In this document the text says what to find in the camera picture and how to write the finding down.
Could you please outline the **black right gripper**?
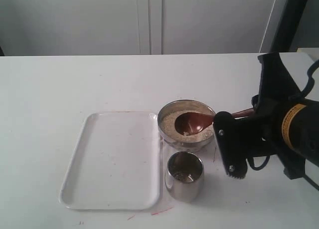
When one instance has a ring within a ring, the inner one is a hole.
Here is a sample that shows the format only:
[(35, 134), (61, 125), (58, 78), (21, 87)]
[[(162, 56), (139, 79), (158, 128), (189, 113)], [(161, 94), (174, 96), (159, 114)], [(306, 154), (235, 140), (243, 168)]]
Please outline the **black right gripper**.
[(284, 113), (301, 91), (279, 53), (259, 55), (258, 60), (262, 66), (259, 92), (252, 97), (248, 115), (236, 117), (221, 111), (213, 121), (225, 172), (243, 179), (248, 168), (259, 171), (276, 155), (289, 179), (302, 178), (303, 158), (285, 144), (281, 131)]

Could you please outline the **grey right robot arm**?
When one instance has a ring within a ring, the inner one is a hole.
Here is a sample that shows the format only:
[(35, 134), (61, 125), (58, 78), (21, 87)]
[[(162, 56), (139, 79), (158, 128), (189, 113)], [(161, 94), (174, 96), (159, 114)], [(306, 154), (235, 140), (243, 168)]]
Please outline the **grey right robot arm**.
[(259, 171), (276, 155), (289, 179), (306, 178), (305, 162), (319, 163), (319, 103), (307, 98), (319, 64), (310, 66), (307, 84), (299, 89), (278, 53), (258, 60), (259, 92), (251, 100), (249, 115), (222, 111), (213, 120), (226, 174), (243, 179), (248, 169)]

